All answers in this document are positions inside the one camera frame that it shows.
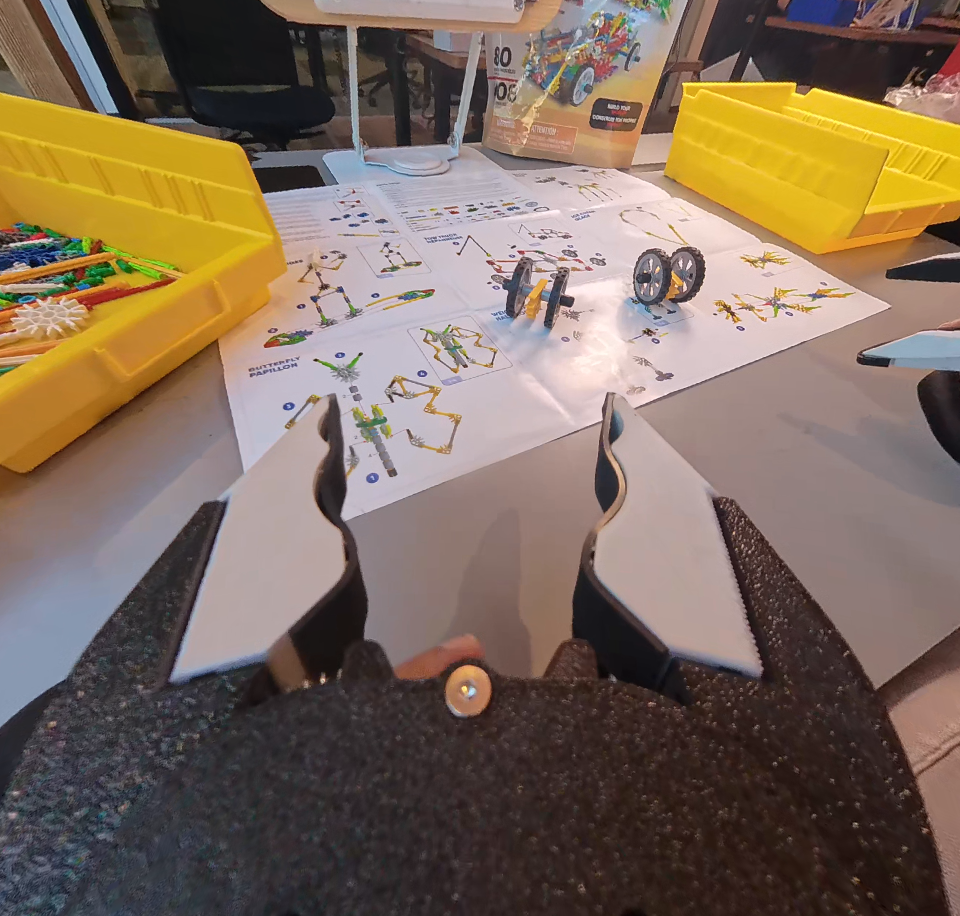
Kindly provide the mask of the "dark cloth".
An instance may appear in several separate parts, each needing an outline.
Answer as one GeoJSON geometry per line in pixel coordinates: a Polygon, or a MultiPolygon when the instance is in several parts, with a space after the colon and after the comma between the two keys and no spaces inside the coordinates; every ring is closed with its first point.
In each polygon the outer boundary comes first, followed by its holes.
{"type": "Polygon", "coordinates": [[[932,435],[944,452],[959,463],[959,372],[930,371],[918,382],[917,394],[932,435]]]}

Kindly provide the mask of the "black office chair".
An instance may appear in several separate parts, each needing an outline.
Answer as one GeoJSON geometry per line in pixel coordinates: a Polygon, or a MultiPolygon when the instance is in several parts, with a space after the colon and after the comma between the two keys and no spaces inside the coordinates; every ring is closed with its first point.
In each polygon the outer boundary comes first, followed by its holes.
{"type": "Polygon", "coordinates": [[[150,12],[187,114],[199,124],[287,147],[335,115],[301,84],[290,25],[259,0],[155,0],[150,12]]]}

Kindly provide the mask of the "black flat panel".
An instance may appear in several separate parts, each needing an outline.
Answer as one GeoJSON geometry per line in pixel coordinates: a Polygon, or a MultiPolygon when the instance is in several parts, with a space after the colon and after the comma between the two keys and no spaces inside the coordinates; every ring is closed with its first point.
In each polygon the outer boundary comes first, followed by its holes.
{"type": "Polygon", "coordinates": [[[261,192],[265,195],[289,192],[293,190],[313,190],[324,188],[327,183],[315,165],[273,165],[251,166],[261,192]]]}

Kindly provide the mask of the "construction toy kit box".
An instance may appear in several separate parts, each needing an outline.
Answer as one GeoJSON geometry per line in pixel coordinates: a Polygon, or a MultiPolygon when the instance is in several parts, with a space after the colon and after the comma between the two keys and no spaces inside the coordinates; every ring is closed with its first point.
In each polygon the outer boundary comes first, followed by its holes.
{"type": "Polygon", "coordinates": [[[516,157],[632,165],[690,0],[561,0],[531,33],[484,35],[483,144],[516,157]]]}

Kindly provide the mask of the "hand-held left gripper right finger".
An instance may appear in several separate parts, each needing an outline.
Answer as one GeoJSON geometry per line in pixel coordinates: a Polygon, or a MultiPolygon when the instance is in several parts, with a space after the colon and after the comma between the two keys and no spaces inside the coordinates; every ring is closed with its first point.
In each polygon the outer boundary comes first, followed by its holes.
{"type": "Polygon", "coordinates": [[[683,665],[746,679],[762,652],[710,483],[617,393],[607,393],[572,633],[613,679],[683,679],[683,665]]]}

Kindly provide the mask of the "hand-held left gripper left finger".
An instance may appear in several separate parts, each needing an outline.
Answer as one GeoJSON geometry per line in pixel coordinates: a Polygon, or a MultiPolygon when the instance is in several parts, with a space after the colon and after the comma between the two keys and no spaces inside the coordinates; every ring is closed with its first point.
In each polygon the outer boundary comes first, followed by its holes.
{"type": "Polygon", "coordinates": [[[216,501],[170,683],[262,665],[262,686],[342,670],[369,602],[343,510],[348,478],[335,394],[313,396],[285,434],[216,501]]]}

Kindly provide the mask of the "yellow plastic parts bin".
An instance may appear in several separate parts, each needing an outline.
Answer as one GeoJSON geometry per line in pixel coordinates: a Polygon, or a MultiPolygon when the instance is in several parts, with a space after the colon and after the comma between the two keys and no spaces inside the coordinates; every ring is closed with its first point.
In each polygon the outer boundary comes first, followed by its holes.
{"type": "Polygon", "coordinates": [[[24,474],[270,298],[281,238],[236,144],[2,95],[2,231],[43,237],[76,267],[89,314],[43,353],[2,346],[2,466],[24,474]]]}

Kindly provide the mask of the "pile of toy pieces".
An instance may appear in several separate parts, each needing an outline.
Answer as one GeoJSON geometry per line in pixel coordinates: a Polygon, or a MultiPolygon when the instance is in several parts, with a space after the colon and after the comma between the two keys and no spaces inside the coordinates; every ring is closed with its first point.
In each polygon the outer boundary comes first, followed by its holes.
{"type": "Polygon", "coordinates": [[[43,300],[73,299],[90,309],[84,329],[59,338],[1,343],[3,378],[25,368],[93,327],[98,310],[174,286],[186,276],[165,261],[121,250],[91,236],[15,223],[1,230],[1,334],[11,314],[43,300]]]}

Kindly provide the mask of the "clear plastic wrap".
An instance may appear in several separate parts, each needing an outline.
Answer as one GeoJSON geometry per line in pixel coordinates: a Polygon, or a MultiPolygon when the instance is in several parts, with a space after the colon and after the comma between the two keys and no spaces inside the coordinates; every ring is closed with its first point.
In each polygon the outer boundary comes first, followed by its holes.
{"type": "Polygon", "coordinates": [[[959,124],[959,72],[938,72],[923,84],[906,82],[891,87],[884,95],[885,105],[910,114],[959,124]]]}

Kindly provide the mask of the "stack of yellow plastic bins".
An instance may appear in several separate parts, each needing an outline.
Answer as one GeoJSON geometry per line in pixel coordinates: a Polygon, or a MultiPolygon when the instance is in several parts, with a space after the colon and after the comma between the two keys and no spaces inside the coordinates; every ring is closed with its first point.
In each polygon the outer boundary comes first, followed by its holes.
{"type": "Polygon", "coordinates": [[[666,177],[824,255],[959,214],[959,128],[793,82],[687,82],[666,177]]]}

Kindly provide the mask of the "white snowflake connector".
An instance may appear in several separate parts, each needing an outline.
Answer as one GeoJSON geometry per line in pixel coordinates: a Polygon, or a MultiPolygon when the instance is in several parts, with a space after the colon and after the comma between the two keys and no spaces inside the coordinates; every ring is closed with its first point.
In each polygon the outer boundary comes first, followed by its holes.
{"type": "Polygon", "coordinates": [[[86,327],[90,315],[90,309],[73,298],[33,302],[11,312],[9,329],[1,333],[1,342],[38,341],[77,333],[86,327]]]}

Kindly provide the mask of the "toy wheel pair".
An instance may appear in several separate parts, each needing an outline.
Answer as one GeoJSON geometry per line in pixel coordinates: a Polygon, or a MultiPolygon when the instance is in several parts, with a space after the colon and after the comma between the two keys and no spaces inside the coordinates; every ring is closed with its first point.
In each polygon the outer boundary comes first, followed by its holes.
{"type": "Polygon", "coordinates": [[[659,306],[668,301],[688,302],[701,291],[706,278],[706,260],[692,246],[681,246],[667,252],[644,250],[632,271],[632,300],[644,307],[659,306]]]}
{"type": "Polygon", "coordinates": [[[515,265],[510,277],[503,283],[506,292],[504,310],[511,320],[524,317],[535,320],[543,316],[543,326],[551,331],[561,313],[573,307],[575,299],[567,292],[570,268],[556,264],[552,275],[537,275],[536,262],[532,256],[523,256],[515,265]]]}

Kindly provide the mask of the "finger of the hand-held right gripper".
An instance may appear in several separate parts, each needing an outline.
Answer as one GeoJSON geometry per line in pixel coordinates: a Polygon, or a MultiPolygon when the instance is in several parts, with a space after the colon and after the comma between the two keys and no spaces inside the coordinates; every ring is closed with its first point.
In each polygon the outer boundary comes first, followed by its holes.
{"type": "Polygon", "coordinates": [[[959,330],[924,330],[858,352],[856,363],[959,372],[959,330]]]}
{"type": "Polygon", "coordinates": [[[945,252],[902,263],[887,269],[885,277],[891,281],[958,285],[960,281],[959,251],[945,252]]]}

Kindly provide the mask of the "person's left hand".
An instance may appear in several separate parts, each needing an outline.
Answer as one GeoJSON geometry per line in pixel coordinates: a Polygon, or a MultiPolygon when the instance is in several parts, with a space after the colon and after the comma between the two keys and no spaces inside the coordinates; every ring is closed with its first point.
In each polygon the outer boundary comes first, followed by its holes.
{"type": "Polygon", "coordinates": [[[474,634],[459,634],[400,663],[395,667],[394,675],[401,680],[428,680],[443,674],[451,666],[484,657],[484,648],[474,634]]]}

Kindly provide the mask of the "white metal stand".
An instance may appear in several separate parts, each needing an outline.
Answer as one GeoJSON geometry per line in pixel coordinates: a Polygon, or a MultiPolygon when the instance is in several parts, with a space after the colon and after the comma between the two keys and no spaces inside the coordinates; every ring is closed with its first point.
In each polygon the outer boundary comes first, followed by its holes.
{"type": "Polygon", "coordinates": [[[450,131],[446,146],[427,147],[388,147],[371,149],[364,142],[359,122],[359,83],[357,60],[357,28],[345,28],[346,60],[347,60],[347,99],[349,104],[349,122],[353,151],[359,166],[380,167],[390,172],[407,177],[436,177],[450,171],[452,163],[461,153],[470,118],[471,102],[474,95],[474,84],[481,56],[483,34],[474,32],[471,35],[469,52],[464,70],[461,101],[458,107],[457,120],[450,131]]]}

